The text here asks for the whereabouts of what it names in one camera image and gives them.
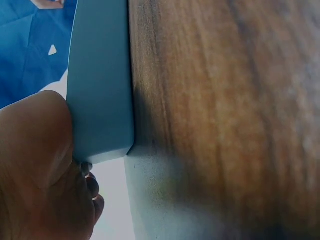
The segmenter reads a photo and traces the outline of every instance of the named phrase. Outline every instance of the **wooden surface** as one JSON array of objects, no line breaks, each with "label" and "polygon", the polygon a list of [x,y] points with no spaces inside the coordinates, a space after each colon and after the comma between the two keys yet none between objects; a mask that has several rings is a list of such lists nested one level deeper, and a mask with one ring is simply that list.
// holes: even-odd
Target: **wooden surface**
[{"label": "wooden surface", "polygon": [[[320,1],[129,0],[129,13],[137,240],[320,238]],[[212,229],[170,224],[182,206]]]}]

